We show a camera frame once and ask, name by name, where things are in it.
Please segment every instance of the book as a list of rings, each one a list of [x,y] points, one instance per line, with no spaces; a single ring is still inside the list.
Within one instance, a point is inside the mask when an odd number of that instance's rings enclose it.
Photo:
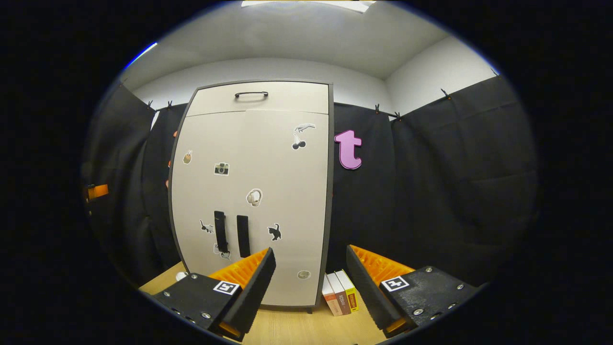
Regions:
[[[328,274],[328,280],[330,281],[330,286],[337,297],[338,306],[341,309],[341,312],[343,312],[343,315],[351,314],[351,308],[349,307],[349,301],[347,300],[347,293],[345,292],[345,289],[343,289],[341,282],[338,280],[337,275],[335,273]]]
[[[336,294],[334,294],[334,290],[332,290],[332,286],[330,286],[330,281],[328,280],[328,276],[324,276],[324,285],[321,288],[321,293],[328,303],[328,307],[332,311],[332,315],[339,316],[343,315],[343,312],[338,305],[338,300]]]
[[[357,311],[359,308],[357,306],[356,287],[353,285],[344,269],[335,272],[335,274],[337,275],[338,280],[341,282],[341,285],[345,289],[351,312]]]

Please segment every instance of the cabinet drawer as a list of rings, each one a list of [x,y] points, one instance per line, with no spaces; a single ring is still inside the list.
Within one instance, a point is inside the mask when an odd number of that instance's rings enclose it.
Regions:
[[[235,97],[237,93],[255,92]],[[309,82],[248,82],[199,90],[186,116],[248,109],[328,114],[328,85]]]

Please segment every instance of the white cabinet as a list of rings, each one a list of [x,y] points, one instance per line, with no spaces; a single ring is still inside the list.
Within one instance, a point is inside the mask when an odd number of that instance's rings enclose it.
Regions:
[[[169,184],[175,239],[190,272],[211,274],[241,260],[237,216],[247,216],[251,254],[271,247],[276,258],[262,304],[317,305],[330,223],[332,104],[332,86],[317,82],[239,82],[195,92]],[[226,217],[226,253],[215,248],[215,211]]]

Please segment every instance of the ceiling light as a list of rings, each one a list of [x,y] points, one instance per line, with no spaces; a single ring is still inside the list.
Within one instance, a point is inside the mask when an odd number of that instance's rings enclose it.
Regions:
[[[151,45],[149,46],[149,48],[145,49],[145,51],[144,51],[144,52],[142,52],[142,53],[141,53],[139,56],[137,56],[137,57],[136,57],[136,59],[132,60],[132,62],[130,62],[130,63],[129,63],[129,64],[126,66],[126,68],[128,68],[128,67],[129,67],[131,64],[133,64],[133,63],[134,63],[136,60],[138,60],[138,59],[139,59],[141,56],[143,56],[143,55],[144,55],[146,52],[150,51],[150,50],[151,50],[153,47],[155,47],[156,45],[158,45],[158,43],[157,43],[157,42],[155,42],[154,44],[151,44]]]
[[[243,1],[241,7],[265,4],[268,2],[284,2],[284,1]],[[364,13],[376,1],[292,1],[292,2],[317,2],[320,4],[342,7],[348,10]]]

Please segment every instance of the wall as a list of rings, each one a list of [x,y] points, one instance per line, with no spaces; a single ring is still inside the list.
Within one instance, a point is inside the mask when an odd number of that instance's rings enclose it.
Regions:
[[[334,84],[335,102],[370,109],[380,104],[380,111],[394,113],[383,80],[330,64],[292,59],[249,58],[203,64],[158,78],[132,92],[145,103],[153,100],[151,107],[160,109],[170,100],[172,104],[189,102],[197,87],[267,78],[329,81]]]
[[[441,89],[449,94],[489,79],[494,76],[490,68],[493,67],[463,42],[447,37],[415,55],[387,78],[393,111],[405,115],[444,97]]]

